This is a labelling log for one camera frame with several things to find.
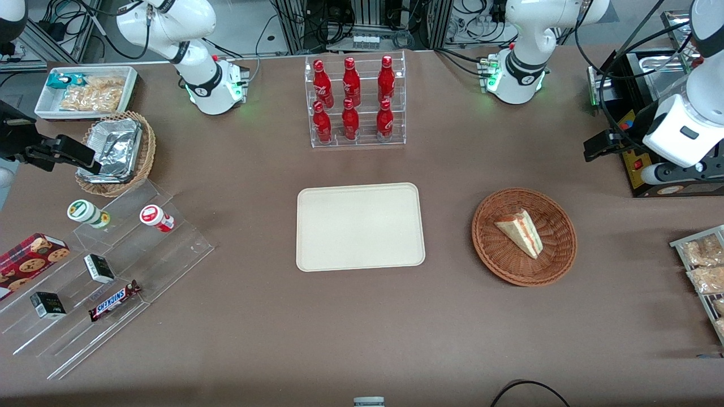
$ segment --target white tray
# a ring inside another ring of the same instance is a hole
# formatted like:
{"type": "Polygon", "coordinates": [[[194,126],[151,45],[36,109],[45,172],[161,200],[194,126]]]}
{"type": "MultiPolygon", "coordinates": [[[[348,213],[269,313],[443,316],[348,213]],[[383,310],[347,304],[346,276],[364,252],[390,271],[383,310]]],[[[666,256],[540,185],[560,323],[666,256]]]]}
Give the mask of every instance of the white tray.
{"type": "MultiPolygon", "coordinates": [[[[127,66],[102,66],[102,67],[63,67],[53,68],[48,76],[57,72],[82,73],[91,76],[120,76],[126,79],[123,85],[123,93],[118,103],[118,109],[115,113],[125,112],[133,94],[133,86],[135,85],[138,73],[132,67],[127,66]]],[[[41,96],[35,105],[35,114],[41,119],[46,120],[79,120],[79,119],[100,119],[101,117],[110,116],[113,113],[103,112],[73,112],[60,109],[60,102],[65,97],[65,89],[55,89],[49,86],[43,86],[41,96]]]]}
{"type": "Polygon", "coordinates": [[[414,184],[299,192],[297,267],[303,272],[410,267],[424,260],[420,198],[414,184]]]}

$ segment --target sandwich slice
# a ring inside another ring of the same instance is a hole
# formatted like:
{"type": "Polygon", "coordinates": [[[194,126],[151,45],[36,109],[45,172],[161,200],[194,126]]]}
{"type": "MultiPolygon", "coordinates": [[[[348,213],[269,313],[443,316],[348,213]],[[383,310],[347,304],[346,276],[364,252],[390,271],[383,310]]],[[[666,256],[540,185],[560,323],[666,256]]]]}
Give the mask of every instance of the sandwich slice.
{"type": "Polygon", "coordinates": [[[528,256],[538,259],[538,255],[543,251],[543,242],[538,236],[536,225],[533,225],[531,215],[525,209],[521,209],[516,214],[501,217],[495,221],[495,226],[528,256]]]}

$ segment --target round wicker basket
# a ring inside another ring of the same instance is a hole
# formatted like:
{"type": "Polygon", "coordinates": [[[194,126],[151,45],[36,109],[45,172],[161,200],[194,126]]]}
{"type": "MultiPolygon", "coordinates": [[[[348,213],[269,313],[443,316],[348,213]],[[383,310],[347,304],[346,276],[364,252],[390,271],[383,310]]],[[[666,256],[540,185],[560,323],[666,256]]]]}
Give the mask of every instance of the round wicker basket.
{"type": "MultiPolygon", "coordinates": [[[[121,119],[134,119],[143,126],[143,134],[141,136],[141,145],[138,147],[138,158],[135,164],[135,175],[131,181],[125,184],[91,184],[89,182],[81,180],[77,175],[75,181],[80,187],[87,193],[94,195],[102,195],[107,198],[115,198],[122,194],[132,185],[138,181],[144,180],[148,177],[148,173],[151,172],[153,166],[153,155],[156,153],[156,135],[153,133],[153,129],[148,124],[146,119],[135,112],[123,112],[113,114],[108,117],[104,117],[101,120],[121,120],[121,119]]],[[[91,129],[85,132],[83,137],[83,143],[88,142],[88,136],[91,133],[91,129]]]]}
{"type": "Polygon", "coordinates": [[[551,198],[524,188],[499,190],[485,198],[473,217],[473,244],[480,259],[498,277],[525,287],[558,281],[573,266],[578,243],[565,211],[551,198]],[[543,242],[538,259],[526,255],[495,226],[495,220],[523,208],[543,242]]]}

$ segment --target white bottle with green label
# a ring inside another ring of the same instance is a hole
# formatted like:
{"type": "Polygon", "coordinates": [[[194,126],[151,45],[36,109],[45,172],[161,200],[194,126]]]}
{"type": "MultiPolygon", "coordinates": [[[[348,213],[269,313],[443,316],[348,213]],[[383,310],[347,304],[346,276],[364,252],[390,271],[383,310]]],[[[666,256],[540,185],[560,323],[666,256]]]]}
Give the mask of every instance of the white bottle with green label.
{"type": "Polygon", "coordinates": [[[85,199],[78,199],[68,206],[68,217],[96,229],[105,227],[111,221],[111,215],[108,212],[98,209],[85,199]]]}

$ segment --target table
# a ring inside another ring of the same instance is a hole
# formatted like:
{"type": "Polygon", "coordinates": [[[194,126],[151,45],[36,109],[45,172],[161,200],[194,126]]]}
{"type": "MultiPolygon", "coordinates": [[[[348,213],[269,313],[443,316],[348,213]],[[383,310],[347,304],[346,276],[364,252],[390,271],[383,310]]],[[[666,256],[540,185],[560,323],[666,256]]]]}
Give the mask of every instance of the table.
{"type": "MultiPolygon", "coordinates": [[[[602,62],[610,49],[589,51],[602,62]]],[[[694,358],[716,351],[715,333],[668,247],[722,223],[720,199],[633,199],[618,157],[584,163],[583,141],[606,124],[586,111],[574,47],[555,52],[524,106],[481,95],[432,52],[407,58],[408,144],[363,151],[309,146],[303,58],[263,60],[249,102],[219,117],[189,103],[172,66],[135,66],[133,109],[158,138],[151,179],[218,248],[59,382],[32,358],[3,355],[0,397],[20,398],[2,405],[338,407],[383,395],[390,407],[486,406],[519,378],[578,406],[722,400],[724,364],[694,358]],[[383,182],[420,190],[425,262],[299,271],[298,192],[383,182]],[[512,186],[546,193],[576,226],[578,258],[554,285],[509,285],[473,249],[478,203],[512,186]]],[[[87,126],[38,128],[80,137],[87,126]]],[[[0,250],[36,231],[65,236],[76,198],[107,202],[72,173],[20,170],[0,250]]],[[[521,400],[559,405],[517,387],[500,406],[521,400]]]]}

